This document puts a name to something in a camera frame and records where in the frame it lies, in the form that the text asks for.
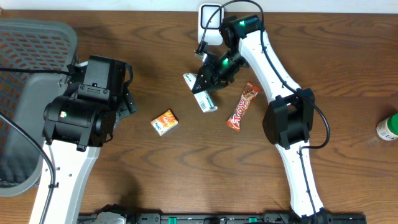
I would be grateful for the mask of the white Panadol box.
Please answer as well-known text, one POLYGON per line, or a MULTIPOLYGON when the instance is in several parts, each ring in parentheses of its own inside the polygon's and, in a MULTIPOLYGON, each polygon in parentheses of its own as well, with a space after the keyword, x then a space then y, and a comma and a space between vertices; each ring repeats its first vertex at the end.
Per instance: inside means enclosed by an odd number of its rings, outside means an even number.
MULTIPOLYGON (((185 73, 183 74, 183 78, 189 87, 190 90, 193 90, 195 81, 197 79, 197 74, 194 73, 185 73)), ((218 107, 215 105, 215 102, 213 101, 212 97, 210 96, 209 92, 207 90, 201 91, 199 93, 195 93, 194 97, 200 106, 202 112, 204 113, 211 113, 214 112, 218 109, 218 107)))

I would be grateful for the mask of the red Top chocolate bar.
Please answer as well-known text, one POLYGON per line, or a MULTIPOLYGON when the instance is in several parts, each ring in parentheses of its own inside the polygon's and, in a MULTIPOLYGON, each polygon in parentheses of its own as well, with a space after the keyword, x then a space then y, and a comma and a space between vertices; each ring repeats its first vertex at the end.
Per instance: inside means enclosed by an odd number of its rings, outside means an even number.
POLYGON ((234 129, 235 131, 241 130, 241 119, 259 92, 259 87, 254 86, 250 82, 246 83, 233 114, 226 121, 228 127, 234 129))

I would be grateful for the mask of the orange small carton box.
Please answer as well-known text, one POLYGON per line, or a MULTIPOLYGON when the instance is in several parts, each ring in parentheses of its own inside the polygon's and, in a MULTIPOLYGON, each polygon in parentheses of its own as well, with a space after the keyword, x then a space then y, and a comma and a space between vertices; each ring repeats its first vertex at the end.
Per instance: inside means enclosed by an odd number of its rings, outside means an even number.
POLYGON ((163 136, 166 132, 173 129, 178 125, 178 119, 172 112, 172 110, 167 110, 160 116, 153 119, 151 122, 152 127, 156 130, 159 136, 163 136))

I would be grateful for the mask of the green lid white jar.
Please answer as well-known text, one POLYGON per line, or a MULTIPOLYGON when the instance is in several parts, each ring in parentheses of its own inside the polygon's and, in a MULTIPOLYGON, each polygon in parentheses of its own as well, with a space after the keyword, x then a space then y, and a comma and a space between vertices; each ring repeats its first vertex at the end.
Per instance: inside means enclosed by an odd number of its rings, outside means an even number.
POLYGON ((385 141, 393 141, 397 139, 397 117, 398 114, 394 114, 377 124, 376 132, 381 139, 385 141))

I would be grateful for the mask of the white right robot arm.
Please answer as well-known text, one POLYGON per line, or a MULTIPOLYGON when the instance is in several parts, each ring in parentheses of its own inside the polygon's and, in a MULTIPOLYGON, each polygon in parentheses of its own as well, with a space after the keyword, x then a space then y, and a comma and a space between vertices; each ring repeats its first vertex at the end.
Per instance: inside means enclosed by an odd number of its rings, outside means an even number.
POLYGON ((301 89, 287 73, 269 42, 264 23, 257 15, 224 18, 219 32, 228 51, 217 57, 203 44, 196 55, 203 60, 192 93, 217 91, 233 82, 234 74, 247 64, 263 89, 268 106, 262 127, 284 164, 290 188, 290 207, 301 219, 314 221, 323 210, 310 164, 310 131, 318 110, 309 88, 301 89))

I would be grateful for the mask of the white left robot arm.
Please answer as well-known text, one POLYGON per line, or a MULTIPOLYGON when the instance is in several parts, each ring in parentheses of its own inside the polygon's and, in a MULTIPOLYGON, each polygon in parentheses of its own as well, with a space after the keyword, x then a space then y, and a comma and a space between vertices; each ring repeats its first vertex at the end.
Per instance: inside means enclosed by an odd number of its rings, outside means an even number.
POLYGON ((67 69, 71 84, 44 109, 45 155, 30 223, 76 223, 101 148, 136 112, 131 65, 92 55, 67 69))

